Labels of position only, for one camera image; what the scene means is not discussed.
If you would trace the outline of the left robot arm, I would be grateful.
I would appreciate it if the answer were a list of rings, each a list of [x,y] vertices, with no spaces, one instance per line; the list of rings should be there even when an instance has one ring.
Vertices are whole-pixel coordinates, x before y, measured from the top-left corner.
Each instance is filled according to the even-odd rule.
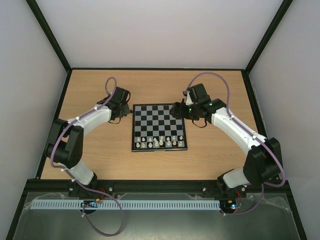
[[[84,138],[101,124],[127,116],[130,97],[128,90],[117,86],[86,113],[68,120],[54,120],[44,150],[51,166],[66,172],[82,186],[96,189],[98,177],[83,160]]]

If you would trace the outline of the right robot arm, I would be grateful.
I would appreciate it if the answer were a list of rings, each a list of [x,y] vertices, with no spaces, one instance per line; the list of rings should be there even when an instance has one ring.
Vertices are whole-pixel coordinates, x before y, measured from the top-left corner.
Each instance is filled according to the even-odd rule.
[[[181,102],[175,102],[170,114],[176,119],[204,119],[227,134],[244,152],[243,167],[232,169],[217,178],[218,191],[229,196],[236,187],[259,186],[283,173],[281,145],[245,125],[219,98],[211,99],[203,84],[189,87]]]

